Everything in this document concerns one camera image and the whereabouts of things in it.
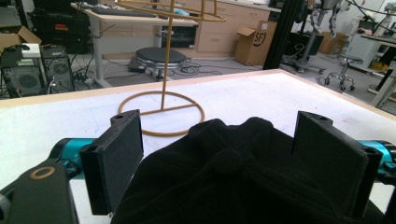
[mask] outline cardboard box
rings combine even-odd
[[[273,21],[259,21],[256,29],[239,27],[239,41],[234,59],[244,65],[263,65],[275,29],[276,22]]]
[[[24,26],[0,27],[0,51],[21,43],[41,44],[41,39]]]
[[[343,50],[347,42],[347,35],[337,33],[335,38],[332,38],[329,32],[323,32],[323,41],[320,45],[319,52],[324,54],[339,54]]]

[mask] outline black hat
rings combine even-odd
[[[265,119],[197,124],[142,160],[111,223],[359,223],[330,203],[291,145]]]

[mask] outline gold wire stand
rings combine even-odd
[[[120,6],[120,7],[126,7],[129,9],[134,9],[134,10],[139,10],[139,11],[144,11],[147,13],[152,13],[152,14],[157,14],[157,15],[161,15],[161,16],[166,16],[169,18],[169,22],[168,22],[168,36],[167,36],[167,41],[166,41],[166,53],[165,53],[165,68],[163,70],[163,90],[162,91],[144,91],[135,95],[132,95],[128,98],[126,98],[124,101],[122,101],[122,103],[119,106],[119,113],[122,112],[122,109],[124,107],[124,105],[126,103],[128,103],[130,100],[141,96],[141,95],[150,95],[150,94],[161,94],[162,98],[161,98],[161,108],[157,109],[157,110],[151,110],[151,111],[146,111],[146,112],[142,112],[141,115],[148,115],[148,114],[154,114],[154,113],[161,113],[161,112],[165,112],[165,111],[171,111],[171,110],[177,110],[177,109],[182,109],[182,108],[186,108],[186,107],[191,107],[191,106],[196,106],[199,111],[201,112],[201,119],[200,119],[200,123],[203,122],[205,120],[205,112],[202,109],[202,107],[196,103],[195,101],[193,101],[191,98],[179,94],[179,93],[175,93],[175,92],[171,92],[171,91],[166,91],[166,79],[167,79],[167,75],[168,75],[168,64],[169,64],[169,52],[170,52],[170,46],[171,46],[171,38],[172,38],[172,25],[173,25],[173,18],[178,18],[178,19],[187,19],[187,20],[193,20],[193,21],[225,21],[225,19],[223,19],[222,17],[217,15],[217,1],[214,0],[214,5],[213,5],[213,13],[211,12],[205,12],[205,0],[202,0],[202,4],[201,4],[201,10],[196,10],[193,8],[188,8],[188,7],[177,7],[179,9],[188,11],[188,12],[193,12],[193,13],[197,13],[197,15],[199,15],[198,17],[195,16],[185,16],[185,15],[179,15],[179,14],[175,14],[175,0],[171,0],[171,4],[170,5],[166,5],[166,4],[161,4],[161,3],[154,3],[152,2],[152,0],[150,0],[150,2],[145,2],[145,1],[134,1],[134,0],[118,0],[116,1],[116,5]],[[150,8],[146,8],[147,6],[151,6],[151,7],[169,7],[169,12],[167,11],[162,11],[162,10],[155,10],[155,9],[150,9]],[[188,100],[191,102],[190,105],[180,105],[180,106],[173,106],[173,107],[168,107],[168,108],[164,108],[164,99],[165,99],[165,95],[174,95],[176,97],[180,97],[183,98],[185,100]],[[182,134],[186,134],[189,130],[184,130],[184,131],[180,131],[180,132],[173,132],[173,133],[158,133],[158,132],[152,132],[152,131],[147,131],[142,129],[142,133],[148,134],[148,135],[154,135],[154,136],[178,136],[178,135],[182,135]]]

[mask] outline rolling stool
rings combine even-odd
[[[139,49],[134,54],[136,61],[143,66],[145,69],[149,68],[153,71],[151,74],[157,73],[156,79],[159,81],[163,78],[163,70],[165,69],[165,48],[144,48]],[[187,58],[184,54],[170,49],[168,69],[178,68],[186,62]]]
[[[346,71],[349,67],[350,63],[363,63],[363,60],[361,58],[355,57],[355,56],[351,56],[351,55],[346,55],[346,54],[340,54],[337,57],[339,60],[343,60],[344,63],[344,67],[343,70],[341,71],[341,73],[335,73],[332,72],[330,73],[324,80],[324,84],[325,85],[329,85],[330,83],[330,77],[336,77],[338,79],[340,79],[340,89],[341,91],[344,91],[346,89],[345,87],[345,82],[346,81],[350,81],[352,82],[352,85],[350,86],[350,89],[353,91],[355,90],[355,83],[353,82],[353,78],[347,76]]]

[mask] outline white table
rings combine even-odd
[[[72,7],[77,8],[75,3],[71,4]],[[86,13],[90,18],[91,23],[91,36],[94,50],[94,59],[96,64],[96,74],[95,81],[101,87],[111,87],[111,85],[105,81],[104,79],[104,71],[103,71],[103,52],[102,52],[102,35],[101,35],[101,23],[109,23],[109,24],[145,24],[154,26],[154,42],[152,46],[160,47],[161,46],[161,35],[162,35],[162,26],[169,24],[169,19],[159,19],[159,18],[147,18],[147,17],[127,17],[127,16],[113,16],[113,15],[100,15],[92,12],[90,9],[84,9],[84,13]],[[173,26],[193,26],[197,25],[196,21],[182,20],[182,19],[173,19]],[[131,41],[142,41],[142,37],[139,36],[131,36]]]
[[[59,140],[99,137],[110,126],[109,119],[117,114],[125,98],[142,91],[160,91],[161,86],[157,82],[0,101],[0,189],[45,160]],[[282,70],[169,81],[167,90],[199,103],[205,111],[205,120],[222,119],[226,124],[237,125],[250,117],[260,117],[293,136],[297,112],[303,110],[332,119],[335,128],[357,140],[386,140],[396,144],[396,117]],[[165,98],[165,105],[177,103],[180,101]],[[127,104],[125,110],[146,111],[159,106],[158,98],[145,96]],[[199,112],[194,107],[141,117],[144,129],[156,131],[189,128],[198,118]],[[145,156],[180,137],[143,135]],[[84,181],[70,183],[80,223],[109,223],[108,217],[91,215]],[[392,191],[392,186],[375,184],[371,200],[385,211]]]

